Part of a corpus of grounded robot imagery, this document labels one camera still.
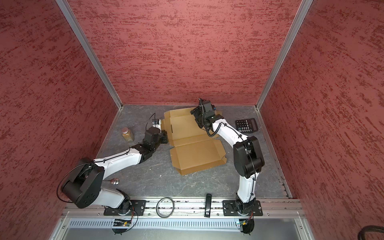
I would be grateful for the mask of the brown cardboard box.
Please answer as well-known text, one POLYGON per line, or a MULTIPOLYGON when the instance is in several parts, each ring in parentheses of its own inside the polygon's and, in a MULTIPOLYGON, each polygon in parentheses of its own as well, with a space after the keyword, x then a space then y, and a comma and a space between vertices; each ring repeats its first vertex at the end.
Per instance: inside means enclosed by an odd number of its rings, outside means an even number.
POLYGON ((198 127, 191 110, 167 111, 161 122, 161 128, 167 132, 172 146, 172 165, 182 176, 227 163, 222 142, 217 136, 209 137, 205 130, 198 127))

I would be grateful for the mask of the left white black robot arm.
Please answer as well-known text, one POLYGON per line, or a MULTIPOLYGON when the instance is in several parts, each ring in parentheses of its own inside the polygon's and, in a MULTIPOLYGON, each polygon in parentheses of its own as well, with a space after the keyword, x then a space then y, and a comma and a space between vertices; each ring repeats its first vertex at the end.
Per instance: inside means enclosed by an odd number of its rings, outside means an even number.
POLYGON ((151 127, 143 141, 110 157, 90 160, 83 158, 61 181, 58 188, 79 209, 100 205, 113 209, 120 216, 133 212, 131 198, 122 190, 102 187, 103 181, 125 168, 142 164, 153 156, 161 144, 168 143, 165 130, 151 127))

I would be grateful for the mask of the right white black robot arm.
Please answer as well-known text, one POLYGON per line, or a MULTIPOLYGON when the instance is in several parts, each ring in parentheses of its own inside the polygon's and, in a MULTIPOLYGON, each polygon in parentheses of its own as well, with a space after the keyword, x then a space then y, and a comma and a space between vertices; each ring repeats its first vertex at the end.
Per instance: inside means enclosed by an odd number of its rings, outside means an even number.
POLYGON ((236 193, 235 209, 246 215, 256 204, 256 181, 265 165, 259 140, 255 136, 248 137, 232 127, 223 116, 214 110, 207 111, 199 106, 190 111, 199 128, 206 131, 209 137, 219 135, 233 148, 234 166, 240 175, 239 188, 236 193))

